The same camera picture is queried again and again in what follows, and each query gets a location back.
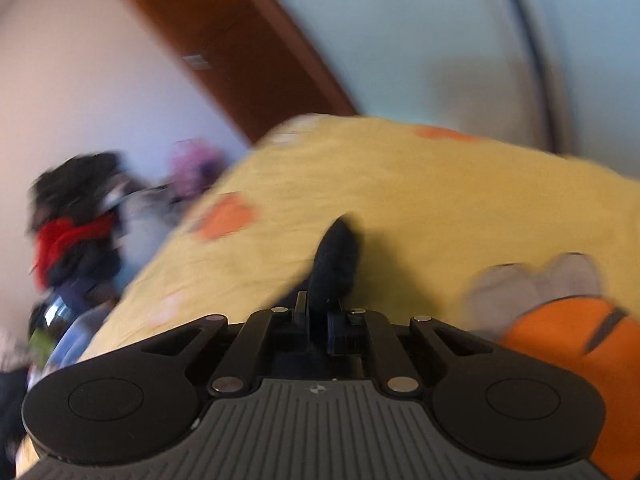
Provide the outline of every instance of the gray ribbed plate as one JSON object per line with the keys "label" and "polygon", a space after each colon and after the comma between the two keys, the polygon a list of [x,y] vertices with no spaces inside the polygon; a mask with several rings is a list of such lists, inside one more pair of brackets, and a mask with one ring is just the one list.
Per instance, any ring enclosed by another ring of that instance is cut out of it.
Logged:
{"label": "gray ribbed plate", "polygon": [[554,470],[500,468],[449,443],[416,402],[370,381],[264,380],[215,401],[174,448],[137,463],[95,468],[44,458],[25,480],[602,480],[590,463]]}

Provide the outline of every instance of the bed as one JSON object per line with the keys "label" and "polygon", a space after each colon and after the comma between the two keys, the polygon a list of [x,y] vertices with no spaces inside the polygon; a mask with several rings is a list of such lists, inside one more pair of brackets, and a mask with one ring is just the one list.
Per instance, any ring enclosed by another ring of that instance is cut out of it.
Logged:
{"label": "bed", "polygon": [[[207,314],[243,322],[310,270],[347,214],[362,234],[350,306],[464,329],[470,281],[511,262],[591,255],[640,312],[640,184],[576,158],[378,118],[302,116],[265,136],[188,213],[84,359]],[[24,470],[35,460],[23,454]]]}

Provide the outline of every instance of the silver screw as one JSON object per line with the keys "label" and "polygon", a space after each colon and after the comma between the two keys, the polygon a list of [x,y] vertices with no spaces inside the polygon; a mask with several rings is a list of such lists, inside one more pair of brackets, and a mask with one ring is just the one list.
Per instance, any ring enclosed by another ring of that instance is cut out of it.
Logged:
{"label": "silver screw", "polygon": [[244,388],[244,381],[240,377],[218,377],[211,387],[221,394],[234,394]]}
{"label": "silver screw", "polygon": [[389,379],[386,386],[399,394],[408,394],[417,390],[420,384],[414,378],[400,376]]}

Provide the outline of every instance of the door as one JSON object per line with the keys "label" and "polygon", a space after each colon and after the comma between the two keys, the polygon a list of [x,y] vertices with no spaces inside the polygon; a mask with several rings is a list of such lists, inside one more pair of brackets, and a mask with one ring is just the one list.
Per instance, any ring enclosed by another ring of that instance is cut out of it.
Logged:
{"label": "door", "polygon": [[252,141],[297,114],[355,113],[275,0],[134,0]]}

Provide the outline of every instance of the black cloth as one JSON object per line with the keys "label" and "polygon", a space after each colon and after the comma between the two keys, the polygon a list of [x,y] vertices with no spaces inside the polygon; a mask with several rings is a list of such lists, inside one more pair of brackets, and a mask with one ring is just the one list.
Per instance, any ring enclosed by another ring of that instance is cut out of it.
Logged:
{"label": "black cloth", "polygon": [[105,152],[75,156],[43,173],[32,187],[31,229],[38,231],[45,222],[60,217],[71,218],[76,226],[93,221],[119,166],[118,154]]}
{"label": "black cloth", "polygon": [[27,393],[27,369],[0,373],[0,480],[15,477],[15,463],[9,460],[9,446],[17,446],[26,431],[22,424],[22,400]]}
{"label": "black cloth", "polygon": [[106,282],[120,270],[120,257],[110,239],[81,240],[73,244],[47,270],[50,286],[59,286],[69,278],[82,276]]}

